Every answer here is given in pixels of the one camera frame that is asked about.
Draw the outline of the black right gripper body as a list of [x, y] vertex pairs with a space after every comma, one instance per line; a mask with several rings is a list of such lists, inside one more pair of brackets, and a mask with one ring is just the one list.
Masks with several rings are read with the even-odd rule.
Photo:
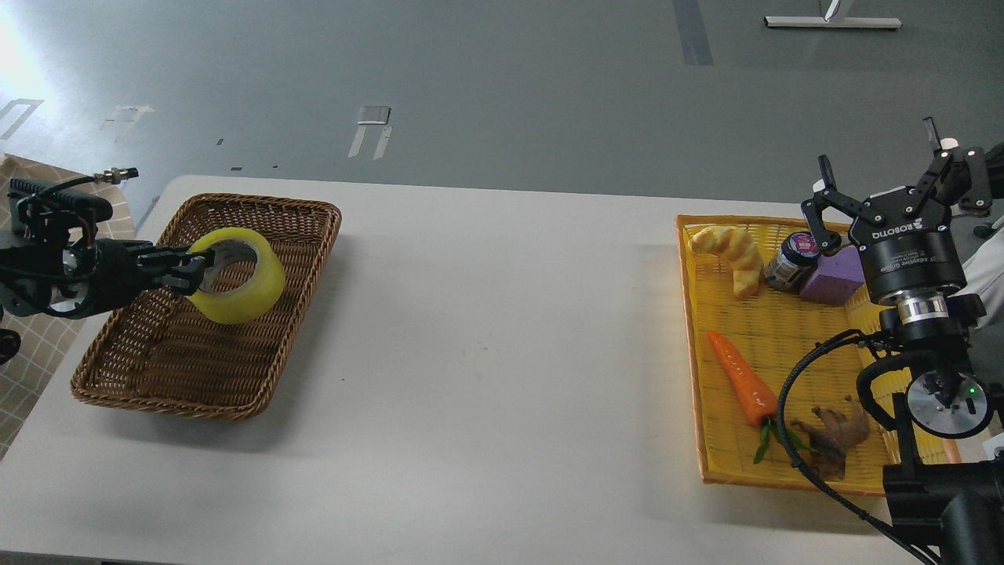
[[949, 229], [949, 207], [914, 186], [864, 201], [849, 238], [858, 247], [869, 301], [893, 305], [908, 292], [951, 296], [966, 284]]

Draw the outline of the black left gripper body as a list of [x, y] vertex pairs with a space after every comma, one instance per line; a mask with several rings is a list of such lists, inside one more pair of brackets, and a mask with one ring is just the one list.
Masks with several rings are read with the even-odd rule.
[[158, 289], [155, 276], [139, 265], [139, 257], [154, 249], [151, 241], [98, 239], [93, 246], [93, 272], [72, 314], [98, 315], [118, 310], [132, 304], [141, 293]]

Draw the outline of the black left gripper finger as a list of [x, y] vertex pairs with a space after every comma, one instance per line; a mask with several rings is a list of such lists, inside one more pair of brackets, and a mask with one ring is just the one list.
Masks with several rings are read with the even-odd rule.
[[154, 276], [153, 283], [155, 287], [165, 287], [178, 296], [190, 297], [201, 289], [206, 268], [205, 262], [187, 262]]
[[212, 267], [215, 264], [215, 251], [193, 251], [191, 246], [151, 246], [141, 251], [141, 267], [185, 267], [191, 261], [200, 261], [204, 267]]

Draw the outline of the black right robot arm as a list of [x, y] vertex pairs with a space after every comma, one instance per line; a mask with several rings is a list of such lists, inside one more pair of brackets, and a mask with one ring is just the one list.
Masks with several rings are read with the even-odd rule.
[[[969, 439], [1002, 415], [1002, 389], [981, 382], [969, 360], [969, 332], [986, 314], [965, 293], [950, 224], [987, 216], [1002, 197], [999, 161], [980, 147], [945, 140], [924, 119], [932, 161], [915, 185], [857, 201], [839, 192], [828, 157], [818, 158], [821, 186], [801, 211], [824, 255], [858, 249], [878, 332], [851, 329], [819, 343], [789, 373], [778, 394], [780, 442], [797, 469], [822, 493], [924, 564], [1002, 562], [1002, 457], [969, 464], [926, 465], [915, 430], [940, 439]], [[788, 393], [814, 361], [850, 344], [875, 361], [856, 379], [858, 403], [892, 432], [900, 460], [882, 471], [890, 522], [836, 493], [811, 471], [788, 438]]]

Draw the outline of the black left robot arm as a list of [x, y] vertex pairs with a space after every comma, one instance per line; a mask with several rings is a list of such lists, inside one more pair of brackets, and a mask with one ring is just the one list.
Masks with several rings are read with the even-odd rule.
[[137, 175], [129, 167], [68, 181], [10, 180], [12, 225], [2, 233], [1, 250], [3, 314], [86, 319], [121, 310], [162, 287], [184, 297], [201, 289], [216, 263], [214, 251], [97, 235], [114, 207], [80, 186], [118, 185]]

